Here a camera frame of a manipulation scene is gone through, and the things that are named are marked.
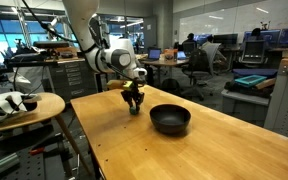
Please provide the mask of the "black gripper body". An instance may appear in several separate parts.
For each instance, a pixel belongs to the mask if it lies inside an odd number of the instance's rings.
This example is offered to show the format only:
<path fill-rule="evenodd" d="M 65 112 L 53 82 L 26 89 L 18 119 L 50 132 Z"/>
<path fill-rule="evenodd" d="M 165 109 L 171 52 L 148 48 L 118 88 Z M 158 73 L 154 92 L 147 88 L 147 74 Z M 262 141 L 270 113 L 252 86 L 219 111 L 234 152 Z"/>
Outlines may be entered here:
<path fill-rule="evenodd" d="M 127 97 L 128 97 L 127 95 L 131 94 L 132 102 L 136 103 L 136 100 L 137 100 L 139 93 L 143 93 L 143 92 L 139 91 L 137 83 L 135 83 L 133 81 L 124 81 L 122 83 L 121 95 L 126 102 L 127 102 Z"/>

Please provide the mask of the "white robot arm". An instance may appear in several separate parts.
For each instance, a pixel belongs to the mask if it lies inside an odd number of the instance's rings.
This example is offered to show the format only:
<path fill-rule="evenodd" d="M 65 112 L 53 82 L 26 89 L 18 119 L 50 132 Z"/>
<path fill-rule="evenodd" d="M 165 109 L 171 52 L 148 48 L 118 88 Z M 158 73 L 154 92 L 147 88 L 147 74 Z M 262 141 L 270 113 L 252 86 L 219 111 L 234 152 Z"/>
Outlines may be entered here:
<path fill-rule="evenodd" d="M 88 65 L 97 73 L 115 72 L 122 76 L 121 95 L 128 103 L 130 113 L 137 114 L 144 100 L 144 93 L 139 91 L 139 87 L 145 84 L 147 71 L 138 66 L 131 41 L 121 38 L 108 44 L 102 36 L 100 23 L 96 21 L 96 25 L 91 25 L 100 0 L 62 2 Z"/>

